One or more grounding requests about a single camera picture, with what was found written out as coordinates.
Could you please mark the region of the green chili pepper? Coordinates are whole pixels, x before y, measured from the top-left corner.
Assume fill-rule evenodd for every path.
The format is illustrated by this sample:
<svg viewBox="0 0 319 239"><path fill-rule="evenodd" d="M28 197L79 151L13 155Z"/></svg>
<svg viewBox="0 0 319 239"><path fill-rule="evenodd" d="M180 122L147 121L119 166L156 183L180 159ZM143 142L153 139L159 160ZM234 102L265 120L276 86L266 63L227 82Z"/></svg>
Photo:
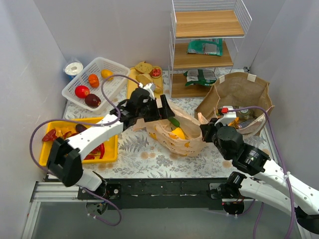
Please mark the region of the green chili pepper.
<svg viewBox="0 0 319 239"><path fill-rule="evenodd" d="M174 117L170 117L168 118L168 120L171 122L172 125L174 125L175 127L180 127L180 122L174 118Z"/></svg>

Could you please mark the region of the peach plastic grocery bag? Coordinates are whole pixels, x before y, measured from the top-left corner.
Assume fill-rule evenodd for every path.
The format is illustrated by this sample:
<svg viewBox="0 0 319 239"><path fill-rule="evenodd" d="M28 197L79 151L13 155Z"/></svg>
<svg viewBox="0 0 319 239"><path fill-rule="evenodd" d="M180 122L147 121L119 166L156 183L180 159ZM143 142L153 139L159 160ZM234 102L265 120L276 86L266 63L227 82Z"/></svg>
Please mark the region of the peach plastic grocery bag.
<svg viewBox="0 0 319 239"><path fill-rule="evenodd" d="M169 136L170 132L176 127L167 119L152 122L144 122L143 119L139 119L133 126L133 131L145 128L151 138L171 152L181 156L197 156L206 146L206 143L202 141L201 122L176 104L172 102L168 104L175 114L174 118L180 122L180 128L186 136L185 140L180 138L172 139Z"/></svg>

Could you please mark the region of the orange mango gummy packet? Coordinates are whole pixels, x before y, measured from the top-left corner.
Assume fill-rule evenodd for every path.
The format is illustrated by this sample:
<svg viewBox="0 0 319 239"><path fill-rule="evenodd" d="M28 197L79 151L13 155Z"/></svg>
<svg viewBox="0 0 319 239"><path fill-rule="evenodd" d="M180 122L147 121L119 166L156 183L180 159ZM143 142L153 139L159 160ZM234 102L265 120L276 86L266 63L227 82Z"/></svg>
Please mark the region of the orange mango gummy packet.
<svg viewBox="0 0 319 239"><path fill-rule="evenodd" d="M240 119L236 117L232 122L230 122L228 125L229 126L235 126L239 123Z"/></svg>

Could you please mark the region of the yellow bell pepper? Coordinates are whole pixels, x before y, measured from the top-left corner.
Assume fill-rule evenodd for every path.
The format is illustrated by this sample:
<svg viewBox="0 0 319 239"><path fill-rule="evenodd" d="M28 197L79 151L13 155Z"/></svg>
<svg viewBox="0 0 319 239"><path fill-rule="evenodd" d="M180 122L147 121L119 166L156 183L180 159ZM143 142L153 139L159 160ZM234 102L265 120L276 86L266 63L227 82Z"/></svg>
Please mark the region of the yellow bell pepper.
<svg viewBox="0 0 319 239"><path fill-rule="evenodd" d="M174 130L172 130L169 134L169 136L172 138L172 139L183 139L185 140L186 139L186 136L183 132L183 130L180 128L180 127L177 127L175 128Z"/></svg>

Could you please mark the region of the bread slice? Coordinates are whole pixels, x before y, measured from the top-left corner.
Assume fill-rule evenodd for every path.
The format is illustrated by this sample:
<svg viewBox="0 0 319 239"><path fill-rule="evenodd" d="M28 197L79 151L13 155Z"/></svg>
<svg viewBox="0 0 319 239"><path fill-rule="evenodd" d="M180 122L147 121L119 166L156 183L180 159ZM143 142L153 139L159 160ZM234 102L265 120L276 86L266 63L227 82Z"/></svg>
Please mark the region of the bread slice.
<svg viewBox="0 0 319 239"><path fill-rule="evenodd" d="M153 83L153 79L150 76L150 74L139 74L139 75L136 75L136 80L139 83L142 83L144 86L147 85L147 84L152 84Z"/></svg>

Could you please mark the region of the clear glass bottle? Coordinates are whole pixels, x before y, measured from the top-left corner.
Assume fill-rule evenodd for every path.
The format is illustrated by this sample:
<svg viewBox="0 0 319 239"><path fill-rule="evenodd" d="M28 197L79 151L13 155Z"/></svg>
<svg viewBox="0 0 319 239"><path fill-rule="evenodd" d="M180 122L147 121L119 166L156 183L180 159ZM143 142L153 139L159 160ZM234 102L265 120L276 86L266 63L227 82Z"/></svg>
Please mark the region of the clear glass bottle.
<svg viewBox="0 0 319 239"><path fill-rule="evenodd" d="M240 107L239 109L240 110L236 112L236 116L240 120L251 120L254 118L254 111L252 109L243 110L242 107Z"/></svg>

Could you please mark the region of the dark red plum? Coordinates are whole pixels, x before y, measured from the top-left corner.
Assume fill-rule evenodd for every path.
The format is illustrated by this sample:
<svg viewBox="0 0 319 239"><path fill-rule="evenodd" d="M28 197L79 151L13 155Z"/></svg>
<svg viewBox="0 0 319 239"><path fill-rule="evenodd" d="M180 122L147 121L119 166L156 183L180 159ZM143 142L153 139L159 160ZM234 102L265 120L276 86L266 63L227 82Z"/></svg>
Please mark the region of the dark red plum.
<svg viewBox="0 0 319 239"><path fill-rule="evenodd" d="M97 108L101 104L101 100L95 94L88 94L85 98L85 104L92 108Z"/></svg>

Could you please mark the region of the brown burlap tote bag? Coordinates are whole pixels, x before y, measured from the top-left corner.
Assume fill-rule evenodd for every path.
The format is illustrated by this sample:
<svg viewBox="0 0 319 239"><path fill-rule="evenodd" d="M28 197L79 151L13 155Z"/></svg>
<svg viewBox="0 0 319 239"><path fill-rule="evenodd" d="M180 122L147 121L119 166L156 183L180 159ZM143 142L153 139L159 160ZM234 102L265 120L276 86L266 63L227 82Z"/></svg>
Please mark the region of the brown burlap tote bag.
<svg viewBox="0 0 319 239"><path fill-rule="evenodd" d="M194 110L200 122L216 117L216 110L224 106L258 106L271 113L275 107L269 96L269 82L249 73L223 75L211 86L204 100Z"/></svg>

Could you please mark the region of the red chili pepper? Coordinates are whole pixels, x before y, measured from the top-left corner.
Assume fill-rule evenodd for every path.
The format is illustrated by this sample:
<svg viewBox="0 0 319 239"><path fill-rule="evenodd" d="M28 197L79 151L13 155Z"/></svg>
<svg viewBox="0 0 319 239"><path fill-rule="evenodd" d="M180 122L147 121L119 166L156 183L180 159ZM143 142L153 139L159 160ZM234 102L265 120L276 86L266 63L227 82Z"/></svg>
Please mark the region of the red chili pepper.
<svg viewBox="0 0 319 239"><path fill-rule="evenodd" d="M104 157L104 154L105 154L105 146L102 143L98 147L93 149L84 159L93 160L93 159L97 159L97 157L99 159L102 159Z"/></svg>

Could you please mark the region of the purple eggplant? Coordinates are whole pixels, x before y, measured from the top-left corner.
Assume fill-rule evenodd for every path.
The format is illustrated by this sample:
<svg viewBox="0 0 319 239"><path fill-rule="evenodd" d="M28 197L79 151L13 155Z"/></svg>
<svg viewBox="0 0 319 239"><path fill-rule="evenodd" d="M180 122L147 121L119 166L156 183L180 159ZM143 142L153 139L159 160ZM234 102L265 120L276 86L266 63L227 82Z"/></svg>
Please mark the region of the purple eggplant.
<svg viewBox="0 0 319 239"><path fill-rule="evenodd" d="M82 124L76 124L75 126L75 130L77 133L82 133L87 129L86 126L82 125Z"/></svg>

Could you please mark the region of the teal snack packet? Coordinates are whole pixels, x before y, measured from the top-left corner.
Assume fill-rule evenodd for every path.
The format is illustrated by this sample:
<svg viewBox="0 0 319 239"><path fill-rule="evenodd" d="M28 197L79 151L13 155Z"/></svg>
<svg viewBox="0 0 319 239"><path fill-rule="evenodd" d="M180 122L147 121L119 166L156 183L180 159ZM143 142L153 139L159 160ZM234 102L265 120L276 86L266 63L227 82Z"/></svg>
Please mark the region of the teal snack packet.
<svg viewBox="0 0 319 239"><path fill-rule="evenodd" d="M188 44L187 53L222 56L223 40L222 38L213 38L212 40L193 40Z"/></svg>

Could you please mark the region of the silver drink can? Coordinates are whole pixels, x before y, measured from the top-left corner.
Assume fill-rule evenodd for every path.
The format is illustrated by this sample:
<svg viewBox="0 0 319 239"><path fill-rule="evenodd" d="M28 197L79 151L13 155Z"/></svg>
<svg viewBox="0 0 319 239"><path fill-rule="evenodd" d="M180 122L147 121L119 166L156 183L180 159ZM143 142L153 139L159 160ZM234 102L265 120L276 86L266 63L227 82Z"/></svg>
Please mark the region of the silver drink can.
<svg viewBox="0 0 319 239"><path fill-rule="evenodd" d="M240 123L235 125L235 128L236 129L244 129L244 128L248 127L252 122L253 122L253 120L247 120L247 121L240 122Z"/></svg>

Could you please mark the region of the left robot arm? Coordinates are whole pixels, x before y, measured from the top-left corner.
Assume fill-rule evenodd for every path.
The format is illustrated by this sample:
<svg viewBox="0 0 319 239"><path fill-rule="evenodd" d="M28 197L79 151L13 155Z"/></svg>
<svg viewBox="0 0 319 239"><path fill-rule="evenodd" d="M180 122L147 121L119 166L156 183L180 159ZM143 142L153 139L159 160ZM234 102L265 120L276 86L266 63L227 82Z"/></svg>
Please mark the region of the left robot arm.
<svg viewBox="0 0 319 239"><path fill-rule="evenodd" d="M83 169L85 157L111 137L135 125L139 119L152 122L174 116L165 95L160 96L158 104L149 91L136 88L129 99L121 101L96 126L68 139L57 138L52 144L47 168L64 186L76 185L102 196L107 191L107 182L97 173Z"/></svg>

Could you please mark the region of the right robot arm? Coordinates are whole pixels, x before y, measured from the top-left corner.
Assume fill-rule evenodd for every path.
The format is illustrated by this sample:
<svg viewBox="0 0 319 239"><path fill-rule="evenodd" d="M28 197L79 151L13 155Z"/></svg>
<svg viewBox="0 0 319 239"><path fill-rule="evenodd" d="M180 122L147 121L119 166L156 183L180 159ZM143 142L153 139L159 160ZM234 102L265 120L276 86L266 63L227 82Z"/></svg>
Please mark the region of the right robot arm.
<svg viewBox="0 0 319 239"><path fill-rule="evenodd" d="M203 141L212 142L225 160L237 169L225 186L241 194L296 216L307 231L319 232L319 192L295 176L284 172L257 147L246 144L235 128L210 122L200 126Z"/></svg>

